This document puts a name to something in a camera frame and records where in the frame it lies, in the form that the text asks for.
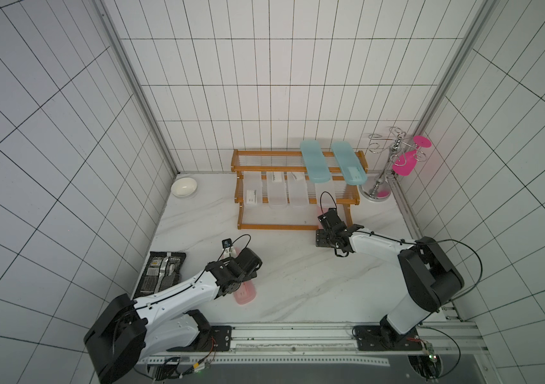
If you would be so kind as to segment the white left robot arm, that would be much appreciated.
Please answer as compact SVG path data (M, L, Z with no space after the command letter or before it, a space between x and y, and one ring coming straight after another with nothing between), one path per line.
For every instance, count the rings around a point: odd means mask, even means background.
M193 278L149 296L115 297L84 336L99 382L114 383L144 359L176 348L206 345L210 324L198 306L237 291L263 262L249 248L210 262Z

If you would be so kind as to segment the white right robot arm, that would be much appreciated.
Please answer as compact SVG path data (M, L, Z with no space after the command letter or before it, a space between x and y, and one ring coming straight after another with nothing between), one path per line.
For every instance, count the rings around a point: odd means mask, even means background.
M400 268L407 294L380 321L381 337L388 343L396 343L414 331L464 288L461 273L433 238L405 241L379 235L361 225L349 226L335 208L325 211L318 220L316 246L331 248L340 258L365 254Z

